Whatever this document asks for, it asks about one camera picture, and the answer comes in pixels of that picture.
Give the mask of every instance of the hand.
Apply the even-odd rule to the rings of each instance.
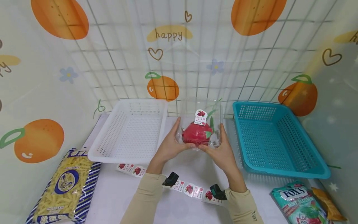
[[[195,148],[195,144],[193,143],[180,144],[176,141],[175,135],[180,123],[180,119],[181,118],[178,117],[170,132],[160,144],[158,151],[154,156],[156,160],[167,162],[177,156],[180,152],[187,149]]]
[[[147,173],[161,174],[164,164],[166,162],[168,162],[184,150],[195,148],[195,144],[193,143],[180,144],[176,141],[175,135],[179,123],[180,117],[178,117],[170,132],[160,144],[158,151],[149,163]]]
[[[215,164],[227,173],[238,168],[223,124],[220,124],[220,135],[221,144],[218,148],[212,149],[206,145],[199,145],[198,148],[206,152],[213,159]]]
[[[242,173],[236,165],[234,153],[223,124],[220,124],[220,135],[221,144],[218,148],[212,149],[206,145],[199,145],[199,149],[206,152],[215,164],[224,171],[232,191],[244,193],[247,191],[247,187]]]

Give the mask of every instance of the white plastic basket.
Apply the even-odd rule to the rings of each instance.
[[[168,103],[118,101],[88,152],[91,161],[148,164],[163,140]]]

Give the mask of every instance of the person's right hand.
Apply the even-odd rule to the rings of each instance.
[[[220,135],[221,144],[218,148],[212,149],[206,145],[199,145],[198,148],[206,152],[215,164],[224,171],[232,191],[244,193],[247,191],[247,187],[242,173],[236,165],[235,156],[227,139],[223,124],[220,124]]]
[[[215,162],[215,164],[225,173],[237,170],[234,153],[230,146],[229,140],[224,129],[224,125],[220,124],[221,144],[218,148],[212,149],[206,145],[199,145],[199,149],[206,152]]]

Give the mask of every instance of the clear plastic container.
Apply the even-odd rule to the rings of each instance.
[[[182,100],[180,116],[182,120],[176,133],[179,143],[194,143],[196,147],[200,144],[211,148],[219,147],[220,123],[222,123],[221,99]]]

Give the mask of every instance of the orange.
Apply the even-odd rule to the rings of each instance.
[[[145,75],[145,78],[150,78],[147,90],[152,97],[156,99],[165,99],[170,102],[179,96],[179,87],[173,79],[166,76],[160,76],[155,72],[148,72]]]
[[[25,163],[39,163],[54,157],[64,141],[64,132],[50,119],[35,120],[24,127],[24,137],[16,140],[17,158]]]
[[[50,34],[70,40],[87,36],[90,25],[75,0],[31,0],[31,7],[39,24]]]
[[[318,92],[311,77],[302,74],[292,79],[294,84],[282,90],[278,96],[281,104],[288,106],[296,116],[310,114],[316,106]]]
[[[280,17],[286,0],[235,0],[231,23],[244,36],[259,34],[272,26]]]

